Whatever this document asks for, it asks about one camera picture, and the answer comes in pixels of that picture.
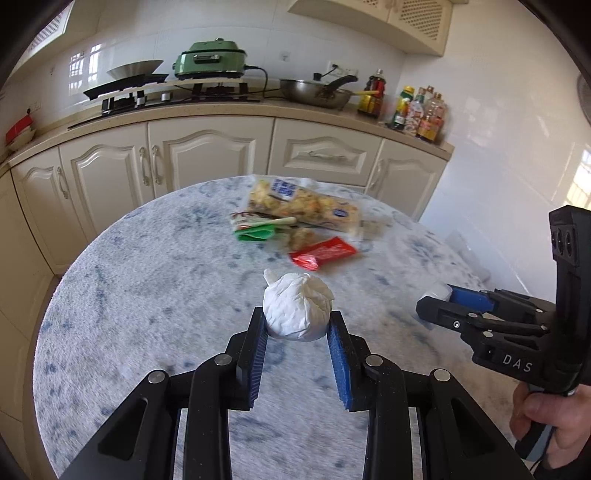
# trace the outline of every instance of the countertop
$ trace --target countertop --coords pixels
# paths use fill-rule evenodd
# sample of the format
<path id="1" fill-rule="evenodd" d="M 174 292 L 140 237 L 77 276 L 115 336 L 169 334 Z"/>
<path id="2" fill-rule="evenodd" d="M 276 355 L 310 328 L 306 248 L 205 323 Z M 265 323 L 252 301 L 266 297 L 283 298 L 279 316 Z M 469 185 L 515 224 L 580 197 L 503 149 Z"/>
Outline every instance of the countertop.
<path id="1" fill-rule="evenodd" d="M 64 275 L 34 361 L 37 421 L 58 476 L 148 372 L 191 371 L 247 328 L 262 304 L 265 268 L 300 271 L 271 244 L 233 237 L 229 215 L 253 183 L 209 181 L 149 202 L 105 230 Z M 435 281 L 482 288 L 470 268 L 395 209 L 339 186 L 317 190 L 355 200 L 375 227 L 354 243 L 357 256 L 315 273 L 350 333 L 403 369 L 448 369 L 509 436 L 515 381 L 472 363 L 457 333 L 414 313 Z M 254 408 L 230 412 L 234 478 L 361 478 L 367 421 L 339 401 L 326 338 L 269 338 Z M 182 441 L 177 448 L 180 479 Z"/>
<path id="2" fill-rule="evenodd" d="M 9 167 L 14 167 L 33 155 L 55 147 L 61 143 L 84 135 L 107 130 L 109 128 L 122 127 L 124 125 L 139 122 L 161 120 L 164 118 L 198 115 L 271 116 L 276 118 L 318 122 L 321 124 L 333 125 L 335 127 L 350 128 L 352 130 L 387 138 L 389 140 L 409 145 L 410 147 L 418 148 L 419 150 L 423 150 L 446 161 L 451 158 L 453 153 L 453 146 L 448 143 L 436 146 L 419 140 L 418 138 L 409 137 L 400 132 L 390 130 L 382 125 L 378 125 L 378 122 L 374 119 L 357 114 L 353 106 L 345 108 L 343 111 L 339 112 L 325 108 L 291 103 L 286 100 L 263 100 L 261 103 L 187 103 L 147 108 L 131 113 L 122 113 L 121 115 L 93 121 L 89 124 L 68 130 L 69 125 L 74 125 L 87 118 L 96 116 L 98 113 L 100 112 L 98 112 L 96 108 L 89 108 L 75 114 L 72 117 L 72 121 L 68 124 L 51 129 L 43 135 L 40 135 L 38 138 L 33 139 L 33 141 L 26 147 L 7 159 Z"/>

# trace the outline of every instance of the sauce bottle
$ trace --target sauce bottle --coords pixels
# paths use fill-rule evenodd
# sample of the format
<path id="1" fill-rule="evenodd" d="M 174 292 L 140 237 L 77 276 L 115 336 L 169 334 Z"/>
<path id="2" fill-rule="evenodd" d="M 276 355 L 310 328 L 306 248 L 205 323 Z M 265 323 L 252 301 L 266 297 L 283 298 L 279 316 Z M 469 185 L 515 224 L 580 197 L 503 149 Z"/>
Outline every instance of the sauce bottle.
<path id="1" fill-rule="evenodd" d="M 425 142 L 435 142 L 444 117 L 445 103 L 441 99 L 441 93 L 436 93 L 435 97 L 425 105 L 425 114 L 418 126 L 417 137 Z"/>
<path id="2" fill-rule="evenodd" d="M 359 101 L 357 111 L 364 115 L 377 118 L 382 111 L 382 104 L 384 102 L 384 90 L 386 87 L 386 80 L 384 79 L 384 71 L 378 69 L 375 75 L 369 77 L 369 81 L 364 90 L 377 90 L 379 93 L 375 95 L 363 95 Z"/>
<path id="3" fill-rule="evenodd" d="M 421 123 L 421 118 L 425 113 L 424 109 L 425 89 L 419 88 L 415 99 L 410 102 L 408 106 L 408 115 L 404 122 L 404 133 L 407 135 L 417 136 L 418 126 Z"/>
<path id="4" fill-rule="evenodd" d="M 433 88 L 431 85 L 427 87 L 427 91 L 425 92 L 425 104 L 427 104 L 427 102 L 434 97 L 434 91 L 435 88 Z"/>
<path id="5" fill-rule="evenodd" d="M 413 101 L 413 95 L 414 88 L 410 85 L 406 85 L 402 92 L 400 92 L 398 102 L 396 102 L 396 112 L 394 113 L 394 117 L 388 125 L 388 128 L 400 132 L 404 129 L 404 122 L 406 122 L 406 117 L 408 115 L 408 105 Z"/>

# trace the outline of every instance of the cabinet handle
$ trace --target cabinet handle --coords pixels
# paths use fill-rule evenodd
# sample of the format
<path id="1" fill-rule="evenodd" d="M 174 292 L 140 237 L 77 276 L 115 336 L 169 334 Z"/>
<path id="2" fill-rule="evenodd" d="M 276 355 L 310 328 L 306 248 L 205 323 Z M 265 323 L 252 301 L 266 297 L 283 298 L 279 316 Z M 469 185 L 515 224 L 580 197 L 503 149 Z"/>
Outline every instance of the cabinet handle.
<path id="1" fill-rule="evenodd" d="M 326 153 L 318 153 L 316 150 L 312 150 L 308 152 L 308 155 L 313 158 L 319 158 L 321 160 L 333 160 L 333 161 L 347 161 L 348 158 L 344 155 L 328 155 Z"/>
<path id="2" fill-rule="evenodd" d="M 61 178 L 64 178 L 64 183 L 66 184 L 66 189 L 64 190 L 64 188 L 61 186 Z M 61 167 L 57 167 L 57 183 L 60 187 L 61 190 L 61 194 L 64 196 L 64 198 L 67 200 L 70 198 L 70 194 L 68 193 L 68 182 L 66 181 L 66 177 L 64 176 L 64 171 L 61 169 Z"/>
<path id="3" fill-rule="evenodd" d="M 380 177 L 382 176 L 382 170 L 384 169 L 384 159 L 381 158 L 380 160 L 378 160 L 378 166 L 375 169 L 375 175 L 374 175 L 374 180 L 371 183 L 371 185 L 369 185 L 369 189 L 373 190 L 374 188 L 376 188 L 376 185 L 379 182 Z"/>
<path id="4" fill-rule="evenodd" d="M 154 160 L 154 181 L 156 185 L 160 185 L 162 183 L 162 177 L 158 174 L 158 156 L 160 152 L 158 150 L 158 145 L 152 146 L 152 157 Z"/>
<path id="5" fill-rule="evenodd" d="M 139 162 L 142 164 L 142 176 L 144 178 L 144 185 L 149 187 L 150 186 L 150 177 L 148 177 L 146 175 L 145 160 L 146 160 L 146 149 L 145 149 L 145 147 L 140 147 L 139 148 Z"/>

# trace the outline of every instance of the blue gripper pad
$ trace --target blue gripper pad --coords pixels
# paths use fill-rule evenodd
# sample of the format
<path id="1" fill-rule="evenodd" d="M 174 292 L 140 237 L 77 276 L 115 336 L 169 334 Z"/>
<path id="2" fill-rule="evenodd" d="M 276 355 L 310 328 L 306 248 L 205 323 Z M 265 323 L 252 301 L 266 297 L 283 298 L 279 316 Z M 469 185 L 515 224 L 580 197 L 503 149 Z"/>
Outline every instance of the blue gripper pad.
<path id="1" fill-rule="evenodd" d="M 464 305 L 479 313 L 491 312 L 495 308 L 495 304 L 479 291 L 468 290 L 454 285 L 449 286 L 452 288 L 452 296 L 449 298 L 450 303 Z"/>
<path id="2" fill-rule="evenodd" d="M 353 406 L 353 393 L 351 392 L 351 378 L 349 361 L 343 347 L 342 339 L 339 336 L 339 328 L 332 319 L 329 322 L 329 329 L 326 333 L 329 344 L 330 359 L 335 371 L 336 386 L 339 390 L 339 398 L 347 410 Z"/>
<path id="3" fill-rule="evenodd" d="M 269 338 L 269 334 L 267 333 L 267 329 L 265 327 L 265 322 L 261 323 L 262 329 L 258 335 L 258 342 L 256 343 L 256 350 L 254 352 L 254 359 L 252 361 L 252 368 L 251 368 L 251 382 L 250 382 L 250 389 L 248 392 L 248 400 L 250 402 L 251 408 L 255 404 L 255 400 L 258 397 L 259 387 L 261 386 L 261 375 L 262 375 L 262 366 L 265 361 L 265 351 L 267 350 L 267 339 Z"/>

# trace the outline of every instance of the metal bowl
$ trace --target metal bowl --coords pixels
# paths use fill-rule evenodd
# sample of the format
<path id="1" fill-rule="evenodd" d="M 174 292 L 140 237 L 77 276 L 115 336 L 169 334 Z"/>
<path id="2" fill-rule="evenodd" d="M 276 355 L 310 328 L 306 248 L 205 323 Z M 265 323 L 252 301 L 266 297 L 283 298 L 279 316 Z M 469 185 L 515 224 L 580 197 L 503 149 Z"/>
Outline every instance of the metal bowl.
<path id="1" fill-rule="evenodd" d="M 115 80 L 126 79 L 135 75 L 152 75 L 164 63 L 164 60 L 144 60 L 128 63 L 109 70 L 107 73 Z"/>

